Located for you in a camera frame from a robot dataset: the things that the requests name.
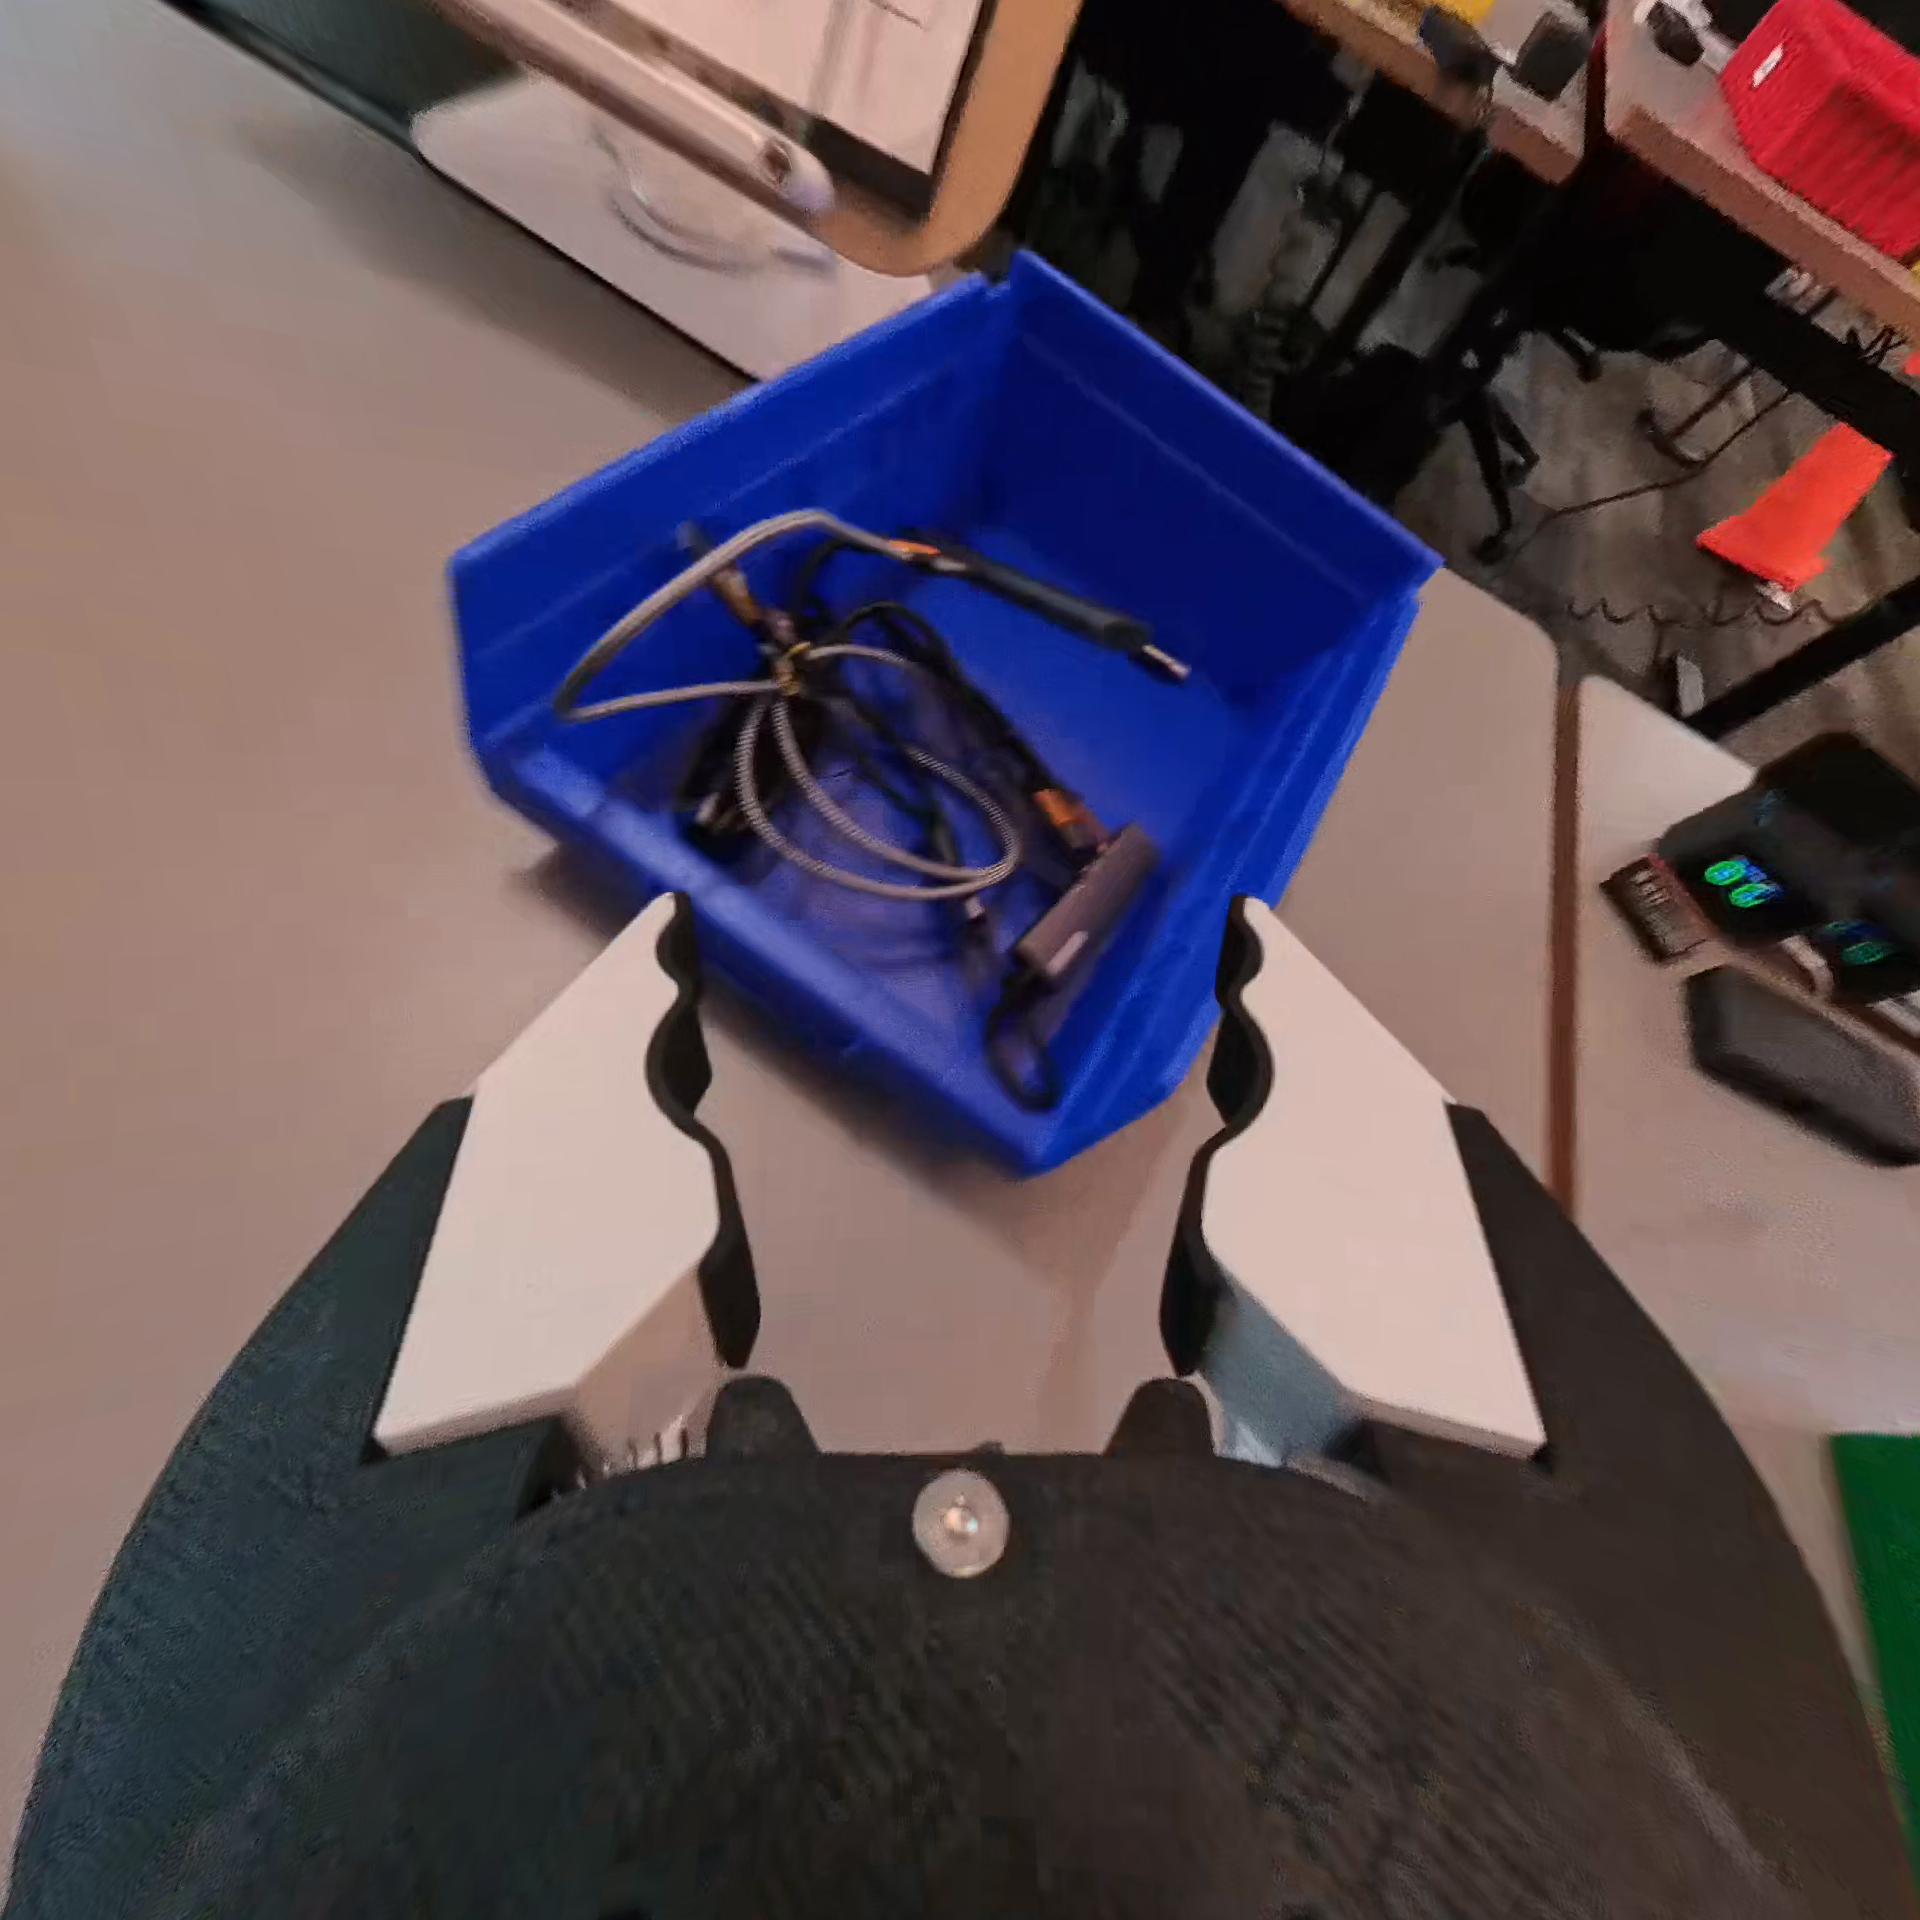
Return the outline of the blue plastic bin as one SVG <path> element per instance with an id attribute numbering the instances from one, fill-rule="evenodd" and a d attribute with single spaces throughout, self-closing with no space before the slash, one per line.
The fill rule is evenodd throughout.
<path id="1" fill-rule="evenodd" d="M 1036 1009 L 1063 1096 L 998 1085 L 1000 967 L 958 912 L 867 899 L 768 849 L 712 855 L 676 808 L 728 706 L 562 717 L 612 625 L 766 516 L 946 537 L 1140 619 L 1166 682 L 958 581 L 837 553 L 814 603 L 898 600 L 1105 828 L 1159 864 Z M 1159 1105 L 1218 1017 L 1234 896 L 1280 901 L 1377 706 L 1435 556 L 1390 514 L 1034 257 L 967 277 L 754 383 L 468 543 L 448 564 L 470 750 L 501 803 L 644 901 L 693 903 L 710 975 L 921 1127 L 1034 1175 Z"/>

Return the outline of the black office chair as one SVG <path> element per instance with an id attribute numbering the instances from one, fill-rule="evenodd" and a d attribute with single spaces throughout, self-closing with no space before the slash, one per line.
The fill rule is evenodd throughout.
<path id="1" fill-rule="evenodd" d="M 1497 520 L 1495 532 L 1477 540 L 1476 559 L 1497 562 L 1509 551 L 1513 492 L 1540 454 L 1477 371 L 1440 372 L 1410 348 L 1374 346 L 1342 371 L 1288 378 L 1268 417 L 1276 432 L 1378 505 L 1393 505 L 1445 432 L 1459 425 Z"/>

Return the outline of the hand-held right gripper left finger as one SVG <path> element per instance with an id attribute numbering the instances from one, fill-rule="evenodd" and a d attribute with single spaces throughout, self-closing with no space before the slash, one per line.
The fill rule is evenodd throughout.
<path id="1" fill-rule="evenodd" d="M 554 1420 L 583 1464 L 669 1464 L 757 1341 L 696 921 L 654 899 L 477 1078 L 375 1445 Z"/>

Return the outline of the orange floor marker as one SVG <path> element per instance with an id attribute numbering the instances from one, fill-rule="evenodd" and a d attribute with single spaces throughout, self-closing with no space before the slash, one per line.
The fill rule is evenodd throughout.
<path id="1" fill-rule="evenodd" d="M 1807 589 L 1890 464 L 1890 449 L 1834 424 L 1741 512 L 1705 527 L 1695 548 L 1768 589 Z"/>

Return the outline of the grey desk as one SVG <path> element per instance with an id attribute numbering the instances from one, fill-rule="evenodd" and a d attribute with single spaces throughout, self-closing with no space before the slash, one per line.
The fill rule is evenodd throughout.
<path id="1" fill-rule="evenodd" d="M 232 1357 L 621 925 L 461 740 L 446 559 L 730 394 L 699 352 L 164 5 L 4 5 L 4 1890 L 115 1551 Z M 1539 1170 L 1556 660 L 1458 576 L 1304 944 Z M 1438 840 L 1413 980 L 1359 955 Z M 757 1362 L 833 1449 L 1096 1446 L 1160 1359 L 1204 1087 L 1017 1183 L 727 1000 Z"/>

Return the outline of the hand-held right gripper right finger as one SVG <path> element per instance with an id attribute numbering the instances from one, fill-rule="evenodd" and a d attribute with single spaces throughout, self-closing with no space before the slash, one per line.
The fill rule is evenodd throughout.
<path id="1" fill-rule="evenodd" d="M 1227 912 L 1219 1026 L 1162 1279 L 1162 1345 L 1248 1464 L 1374 1426 L 1531 1459 L 1546 1424 L 1442 1081 L 1260 899 Z"/>

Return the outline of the black charger with green display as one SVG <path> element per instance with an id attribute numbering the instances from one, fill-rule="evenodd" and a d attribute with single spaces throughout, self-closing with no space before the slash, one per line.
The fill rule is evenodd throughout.
<path id="1" fill-rule="evenodd" d="M 1840 1006 L 1916 1004 L 1918 788 L 1850 733 L 1776 755 L 1602 883 L 1657 959 L 1785 955 Z"/>

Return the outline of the instruction sheet on stand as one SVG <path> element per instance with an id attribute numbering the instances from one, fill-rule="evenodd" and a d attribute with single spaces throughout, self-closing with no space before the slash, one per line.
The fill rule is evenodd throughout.
<path id="1" fill-rule="evenodd" d="M 1080 5 L 439 1 L 456 31 L 882 277 L 955 264 Z"/>

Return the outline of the white stand base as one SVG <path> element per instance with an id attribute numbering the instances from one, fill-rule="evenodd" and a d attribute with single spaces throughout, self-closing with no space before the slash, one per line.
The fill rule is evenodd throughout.
<path id="1" fill-rule="evenodd" d="M 410 133 L 448 181 L 749 378 L 892 309 L 850 264 L 556 82 L 480 87 Z"/>

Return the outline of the red plastic bin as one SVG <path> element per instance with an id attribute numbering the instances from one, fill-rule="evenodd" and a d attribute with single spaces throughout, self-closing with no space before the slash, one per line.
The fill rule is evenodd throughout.
<path id="1" fill-rule="evenodd" d="M 1918 60 L 1840 1 L 1778 1 L 1718 78 L 1753 163 L 1863 244 L 1918 257 Z"/>

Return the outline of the long wooden table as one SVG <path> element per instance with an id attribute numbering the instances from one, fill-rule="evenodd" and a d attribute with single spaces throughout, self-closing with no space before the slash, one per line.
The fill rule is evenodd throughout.
<path id="1" fill-rule="evenodd" d="M 1730 114 L 1714 91 L 1665 106 L 1611 75 L 1603 112 L 1614 144 L 1680 186 L 1698 204 L 1838 289 L 1857 309 L 1916 340 L 1914 272 L 1765 177 L 1737 141 Z"/>

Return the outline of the black flat device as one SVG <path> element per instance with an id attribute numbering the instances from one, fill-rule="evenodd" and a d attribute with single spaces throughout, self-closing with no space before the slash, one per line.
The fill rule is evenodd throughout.
<path id="1" fill-rule="evenodd" d="M 1916 1076 L 1898 1057 L 1750 972 L 1683 983 L 1690 1060 L 1708 1080 L 1854 1158 L 1918 1165 Z"/>

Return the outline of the grey USB hub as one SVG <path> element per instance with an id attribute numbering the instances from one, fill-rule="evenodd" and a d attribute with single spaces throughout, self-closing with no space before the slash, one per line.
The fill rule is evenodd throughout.
<path id="1" fill-rule="evenodd" d="M 1023 1113 L 1051 1113 L 1064 1091 L 1046 1008 L 1097 955 L 1159 864 L 1160 849 L 1144 827 L 1122 827 L 1011 946 L 985 1020 L 985 1055 L 1000 1091 Z"/>

